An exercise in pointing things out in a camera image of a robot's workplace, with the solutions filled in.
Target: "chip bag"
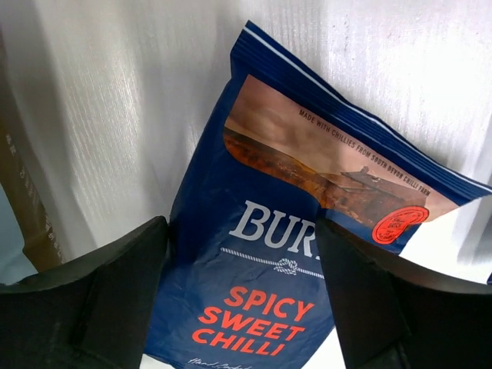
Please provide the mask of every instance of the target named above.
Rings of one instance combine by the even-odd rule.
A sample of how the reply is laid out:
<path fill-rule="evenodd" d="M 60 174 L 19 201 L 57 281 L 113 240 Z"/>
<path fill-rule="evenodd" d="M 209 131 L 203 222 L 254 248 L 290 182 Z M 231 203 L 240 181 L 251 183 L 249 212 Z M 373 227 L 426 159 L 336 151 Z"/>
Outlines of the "chip bag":
<path fill-rule="evenodd" d="M 177 368 L 301 368 L 334 326 L 324 216 L 400 253 L 483 184 L 418 151 L 249 22 L 171 212 L 146 353 Z"/>

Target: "photo of chilli farm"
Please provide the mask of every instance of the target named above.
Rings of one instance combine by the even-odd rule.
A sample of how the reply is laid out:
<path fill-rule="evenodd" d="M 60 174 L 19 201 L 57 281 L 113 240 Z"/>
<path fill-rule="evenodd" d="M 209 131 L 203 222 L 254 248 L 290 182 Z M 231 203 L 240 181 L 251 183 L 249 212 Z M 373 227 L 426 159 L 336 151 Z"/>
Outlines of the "photo of chilli farm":
<path fill-rule="evenodd" d="M 429 208 L 430 219 L 456 205 L 278 91 L 249 76 L 224 127 L 239 162 L 290 183 L 373 228 L 392 211 Z"/>

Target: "rope knot graphic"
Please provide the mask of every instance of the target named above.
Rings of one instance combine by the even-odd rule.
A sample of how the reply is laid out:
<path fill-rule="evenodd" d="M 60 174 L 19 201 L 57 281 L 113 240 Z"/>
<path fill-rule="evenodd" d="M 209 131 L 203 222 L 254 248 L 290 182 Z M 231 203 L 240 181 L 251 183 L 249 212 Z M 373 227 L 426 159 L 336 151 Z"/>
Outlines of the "rope knot graphic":
<path fill-rule="evenodd" d="M 298 263 L 290 259 L 281 259 L 274 269 L 281 273 L 296 275 L 298 272 Z"/>

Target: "crisp packet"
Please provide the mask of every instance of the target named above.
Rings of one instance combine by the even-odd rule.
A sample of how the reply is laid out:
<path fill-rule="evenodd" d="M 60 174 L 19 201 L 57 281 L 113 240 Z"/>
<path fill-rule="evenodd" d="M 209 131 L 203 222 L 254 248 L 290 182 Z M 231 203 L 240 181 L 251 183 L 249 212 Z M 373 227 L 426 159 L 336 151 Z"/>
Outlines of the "crisp packet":
<path fill-rule="evenodd" d="M 334 326 L 318 216 L 399 253 L 491 193 L 352 105 L 249 22 L 171 212 L 146 353 L 177 368 L 301 368 Z"/>

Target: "rope line graphic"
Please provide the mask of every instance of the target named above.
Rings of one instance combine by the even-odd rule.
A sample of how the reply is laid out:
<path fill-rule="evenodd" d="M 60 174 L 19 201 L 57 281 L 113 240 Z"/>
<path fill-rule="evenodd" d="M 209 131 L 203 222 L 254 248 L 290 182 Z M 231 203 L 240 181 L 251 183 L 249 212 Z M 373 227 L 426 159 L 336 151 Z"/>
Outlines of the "rope line graphic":
<path fill-rule="evenodd" d="M 252 256 L 252 255 L 244 254 L 244 253 L 236 251 L 236 250 L 231 250 L 230 248 L 221 248 L 221 251 L 227 252 L 228 254 L 238 256 L 238 257 L 243 258 L 243 259 L 256 261 L 257 263 L 262 263 L 262 264 L 266 264 L 266 265 L 273 265 L 274 270 L 279 271 L 281 273 L 290 274 L 290 275 L 297 275 L 299 272 L 299 273 L 303 273 L 303 274 L 312 275 L 313 277 L 318 277 L 318 278 L 324 279 L 324 276 L 322 274 L 299 268 L 298 263 L 295 260 L 283 258 L 280 261 L 271 261 L 271 260 L 266 260 L 266 259 L 262 259 L 262 258 L 257 258 L 257 257 Z"/>

